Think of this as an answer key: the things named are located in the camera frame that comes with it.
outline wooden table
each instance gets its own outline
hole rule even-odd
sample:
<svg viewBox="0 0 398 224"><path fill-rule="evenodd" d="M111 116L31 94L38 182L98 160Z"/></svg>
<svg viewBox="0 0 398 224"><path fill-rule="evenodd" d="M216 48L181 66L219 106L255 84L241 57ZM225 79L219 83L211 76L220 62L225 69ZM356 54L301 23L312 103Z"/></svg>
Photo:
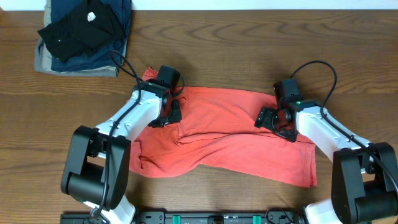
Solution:
<svg viewBox="0 0 398 224"><path fill-rule="evenodd" d="M127 58L146 67L177 68L189 86L273 94L272 84L310 60L338 72L327 105L358 135L398 149L398 20L396 11L139 11ZM70 138L95 126L131 94L134 80L74 78L33 70L43 12L5 12L0 21L0 222L58 223L88 211L60 191ZM333 76L323 65L301 71L307 98L323 100ZM139 208L168 211L265 211L328 198L331 162L317 152L318 186L293 187L200 166L173 179L130 173L126 195ZM392 223L390 218L375 223Z"/></svg>

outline wall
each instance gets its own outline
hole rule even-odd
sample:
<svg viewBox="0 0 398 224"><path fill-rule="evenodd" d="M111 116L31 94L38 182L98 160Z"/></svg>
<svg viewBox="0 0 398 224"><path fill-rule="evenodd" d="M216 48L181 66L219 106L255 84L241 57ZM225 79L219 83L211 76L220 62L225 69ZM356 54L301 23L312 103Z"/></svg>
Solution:
<svg viewBox="0 0 398 224"><path fill-rule="evenodd" d="M0 0L0 7L39 11L45 1ZM398 9L398 0L133 0L133 5L136 10Z"/></svg>

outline blue cloth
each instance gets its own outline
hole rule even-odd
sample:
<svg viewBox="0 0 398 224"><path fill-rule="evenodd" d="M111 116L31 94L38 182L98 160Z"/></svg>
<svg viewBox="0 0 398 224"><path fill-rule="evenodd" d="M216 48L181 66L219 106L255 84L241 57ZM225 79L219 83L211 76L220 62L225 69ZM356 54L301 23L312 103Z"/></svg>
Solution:
<svg viewBox="0 0 398 224"><path fill-rule="evenodd" d="M74 7L79 5L82 0L51 0L51 22L57 22L68 14ZM51 69L57 72L75 72L81 70L91 70L105 66L114 66L109 53L111 50L117 50L121 54L126 54L124 48L127 37L129 36L131 23L131 0L101 0L103 4L109 4L113 12L119 19L120 24L124 30L126 38L122 41L112 40L106 45L102 46L91 57L82 54L80 56L71 57L66 62L61 62L59 59L53 57ZM115 56L115 59L121 62L121 59Z"/></svg>

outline folded red fabric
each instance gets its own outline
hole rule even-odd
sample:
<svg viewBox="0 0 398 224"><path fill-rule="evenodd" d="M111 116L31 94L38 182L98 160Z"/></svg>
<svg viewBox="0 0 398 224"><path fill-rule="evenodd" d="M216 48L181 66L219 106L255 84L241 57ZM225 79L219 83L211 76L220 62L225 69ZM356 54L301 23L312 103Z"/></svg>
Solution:
<svg viewBox="0 0 398 224"><path fill-rule="evenodd" d="M143 79L156 78L148 68ZM132 143L130 170L146 177L175 177L199 164L222 167L288 184L317 184L315 145L299 135L295 143L254 127L262 106L275 97L222 88L185 87L178 96L182 120L146 127Z"/></svg>

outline white tag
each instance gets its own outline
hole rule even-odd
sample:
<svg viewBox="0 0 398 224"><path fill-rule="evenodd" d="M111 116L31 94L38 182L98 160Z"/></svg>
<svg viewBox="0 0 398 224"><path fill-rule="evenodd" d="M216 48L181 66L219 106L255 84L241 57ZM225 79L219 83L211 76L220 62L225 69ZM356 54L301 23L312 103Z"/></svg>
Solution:
<svg viewBox="0 0 398 224"><path fill-rule="evenodd" d="M87 21L88 21L88 22L91 22L91 21L93 21L93 20L95 20L95 14L94 14L94 12L89 12L89 13L87 14Z"/></svg>

